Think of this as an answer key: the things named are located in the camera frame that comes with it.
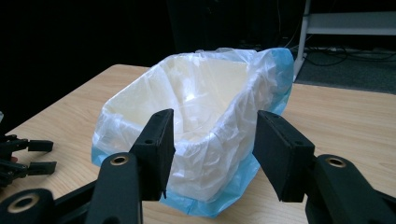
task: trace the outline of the white shelf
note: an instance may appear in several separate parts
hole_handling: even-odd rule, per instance
[[[304,63],[306,34],[318,35],[396,35],[396,11],[309,13],[311,0],[305,0],[303,22],[294,80]]]
[[[396,11],[314,13],[308,16],[307,34],[396,35]]]

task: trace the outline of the floor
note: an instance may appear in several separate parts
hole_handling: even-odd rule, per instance
[[[305,52],[295,83],[396,94],[396,51],[315,48]]]

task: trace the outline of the table surface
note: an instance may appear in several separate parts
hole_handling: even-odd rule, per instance
[[[14,153],[19,163],[58,163],[53,175],[27,176],[0,189],[0,201],[35,188],[51,190],[56,199],[95,180],[99,167],[91,162],[91,146],[100,110],[147,70],[111,66],[9,132],[54,142],[50,153]],[[293,84],[282,116],[315,144],[316,155],[333,154],[353,162],[373,188],[396,197],[396,95]],[[307,223],[304,202],[279,202],[262,170],[241,199],[216,218],[190,217],[158,202],[143,206],[145,223]]]

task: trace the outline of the plastic bin liner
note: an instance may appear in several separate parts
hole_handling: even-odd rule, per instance
[[[129,151],[152,114],[173,108],[176,153],[160,202],[215,217],[242,196],[260,167],[251,153],[258,110],[281,115],[292,81],[288,49],[168,56],[104,104],[92,162]]]

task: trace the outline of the black clamp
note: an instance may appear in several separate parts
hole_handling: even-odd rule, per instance
[[[253,155],[278,199],[302,203],[310,224],[396,223],[396,199],[370,185],[344,158],[315,145],[279,115],[260,110]]]
[[[0,188],[11,184],[16,178],[27,175],[51,175],[56,161],[31,162],[29,167],[12,161],[12,153],[28,148],[28,151],[51,152],[53,142],[48,140],[19,139],[17,135],[0,136]]]
[[[129,152],[109,155],[97,180],[54,200],[28,189],[0,203],[1,224],[143,223],[142,201],[166,199],[175,155],[174,110],[151,116]]]

